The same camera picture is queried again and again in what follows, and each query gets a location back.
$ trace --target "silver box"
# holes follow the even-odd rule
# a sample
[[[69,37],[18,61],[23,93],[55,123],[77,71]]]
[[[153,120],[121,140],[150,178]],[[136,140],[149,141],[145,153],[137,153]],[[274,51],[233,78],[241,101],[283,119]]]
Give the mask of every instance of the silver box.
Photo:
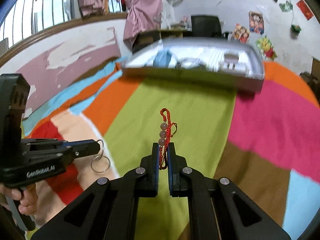
[[[219,38],[159,40],[122,63],[127,76],[157,77],[259,92],[261,57],[253,47]]]

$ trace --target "silver ring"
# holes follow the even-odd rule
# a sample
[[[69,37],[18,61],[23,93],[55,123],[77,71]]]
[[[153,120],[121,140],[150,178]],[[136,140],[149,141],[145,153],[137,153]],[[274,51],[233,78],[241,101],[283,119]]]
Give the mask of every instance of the silver ring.
[[[102,151],[101,151],[101,154],[97,156],[97,157],[100,157],[99,160],[101,160],[101,158],[103,157],[103,153],[104,153],[104,143],[103,143],[103,140],[101,140],[101,139],[99,139],[98,141],[101,141],[101,143],[102,143]]]
[[[102,157],[104,157],[104,158],[106,158],[106,159],[108,160],[109,165],[108,165],[108,167],[107,167],[104,171],[96,171],[96,170],[92,167],[92,163],[93,163],[94,160],[96,160],[96,159],[99,158],[99,157],[100,157],[99,155],[98,155],[98,156],[95,156],[95,157],[91,160],[90,166],[91,166],[91,169],[92,169],[94,172],[96,172],[96,173],[104,173],[104,172],[106,172],[106,171],[110,168],[111,163],[110,163],[110,160],[109,160],[108,157],[102,156]]]

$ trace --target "colorful striped blanket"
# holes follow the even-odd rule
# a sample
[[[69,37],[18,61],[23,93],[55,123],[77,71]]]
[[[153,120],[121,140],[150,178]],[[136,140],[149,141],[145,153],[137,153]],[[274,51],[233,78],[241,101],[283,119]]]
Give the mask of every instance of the colorful striped blanket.
[[[159,112],[166,107],[178,124],[172,138],[177,154],[207,177],[231,179],[296,240],[320,206],[320,109],[300,77],[277,63],[265,63],[265,70],[262,91],[254,96],[128,80],[115,62],[60,92],[23,121],[25,135],[103,139],[111,168],[96,174],[88,156],[39,182],[37,225],[97,178],[115,179],[137,167],[159,139]],[[102,158],[97,169],[105,166]],[[187,239],[187,199],[169,196],[167,171],[159,180],[158,196],[139,202],[135,239]]]

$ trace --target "pink bead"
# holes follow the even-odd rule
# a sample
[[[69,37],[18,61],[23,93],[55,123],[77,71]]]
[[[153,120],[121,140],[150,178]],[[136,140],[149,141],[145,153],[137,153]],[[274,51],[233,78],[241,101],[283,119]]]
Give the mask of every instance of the pink bead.
[[[161,130],[167,130],[168,125],[167,125],[165,122],[163,122],[163,123],[160,125],[160,128],[161,128]]]
[[[164,131],[164,130],[162,130],[162,131],[159,133],[159,135],[160,135],[160,138],[166,138],[166,137],[167,137],[167,132]]]
[[[159,141],[158,141],[158,144],[161,145],[161,146],[165,145],[165,139],[160,138]]]

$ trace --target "silver rivet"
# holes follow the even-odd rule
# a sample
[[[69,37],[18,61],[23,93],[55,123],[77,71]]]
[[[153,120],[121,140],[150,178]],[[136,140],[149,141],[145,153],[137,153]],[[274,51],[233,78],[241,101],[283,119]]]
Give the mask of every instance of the silver rivet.
[[[138,174],[143,174],[146,172],[146,169],[145,168],[142,168],[142,167],[138,167],[136,168],[136,173]]]
[[[97,182],[98,182],[99,185],[104,185],[104,184],[106,184],[108,182],[108,179],[105,178],[105,177],[101,177],[101,178],[99,178],[97,180]]]
[[[192,169],[190,167],[184,167],[182,171],[183,173],[190,174],[192,172]]]
[[[220,179],[220,183],[223,184],[223,185],[228,185],[230,182],[230,180],[228,180],[227,178],[221,178]]]

